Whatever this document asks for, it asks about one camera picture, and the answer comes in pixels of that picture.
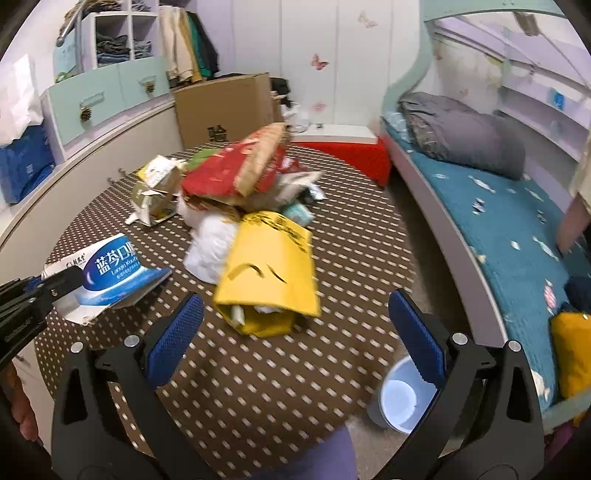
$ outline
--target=butterfly decal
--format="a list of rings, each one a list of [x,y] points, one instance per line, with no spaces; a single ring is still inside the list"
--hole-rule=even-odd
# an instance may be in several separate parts
[[[365,12],[365,10],[363,10],[360,14],[359,14],[359,18],[357,19],[357,21],[359,23],[361,23],[362,25],[365,25],[365,28],[373,28],[373,27],[377,27],[378,23],[374,22],[373,20],[370,20],[368,18],[367,13]]]
[[[312,105],[310,110],[314,113],[322,113],[326,110],[326,107],[327,105],[325,103],[317,102],[314,105]]]
[[[326,67],[328,64],[329,63],[327,61],[320,61],[320,57],[317,53],[314,53],[312,61],[310,62],[310,65],[315,67],[318,71],[324,70],[324,67]]]

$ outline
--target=red paper bag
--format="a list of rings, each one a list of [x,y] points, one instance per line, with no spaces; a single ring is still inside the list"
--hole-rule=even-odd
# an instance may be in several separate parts
[[[286,150],[284,124],[271,124],[211,155],[184,179],[183,190],[198,197],[247,197],[267,192]]]

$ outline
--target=toothpaste box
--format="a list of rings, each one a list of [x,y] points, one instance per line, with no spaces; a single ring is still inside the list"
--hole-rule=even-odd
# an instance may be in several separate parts
[[[170,268],[144,267],[122,233],[45,265],[41,276],[47,278],[72,265],[84,271],[84,282],[54,306],[63,318],[79,325],[92,325],[105,309],[135,304],[172,273]]]

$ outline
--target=white paper bag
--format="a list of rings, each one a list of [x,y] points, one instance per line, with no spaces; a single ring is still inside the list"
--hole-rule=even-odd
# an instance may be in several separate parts
[[[41,125],[41,99],[33,81],[33,61],[24,55],[0,77],[0,147],[21,138],[29,125]]]

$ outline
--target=blue bed sheet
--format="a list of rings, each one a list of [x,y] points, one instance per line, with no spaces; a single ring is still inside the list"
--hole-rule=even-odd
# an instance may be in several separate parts
[[[591,276],[583,247],[577,244],[561,258],[554,238],[563,214],[529,177],[515,181],[437,161],[389,125],[387,130],[410,153],[472,249],[509,338],[523,345],[531,369],[544,381],[538,392],[544,411],[560,396],[549,320],[567,301],[563,287],[569,277]]]

